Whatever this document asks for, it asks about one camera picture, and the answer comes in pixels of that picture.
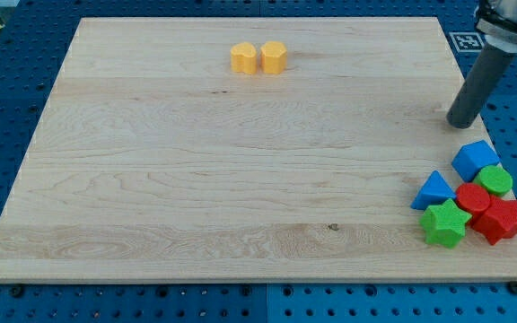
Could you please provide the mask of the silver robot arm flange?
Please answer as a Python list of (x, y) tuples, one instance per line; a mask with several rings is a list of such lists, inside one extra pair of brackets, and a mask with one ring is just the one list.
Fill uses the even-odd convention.
[(517, 0), (479, 0), (476, 29), (506, 53), (517, 53)]

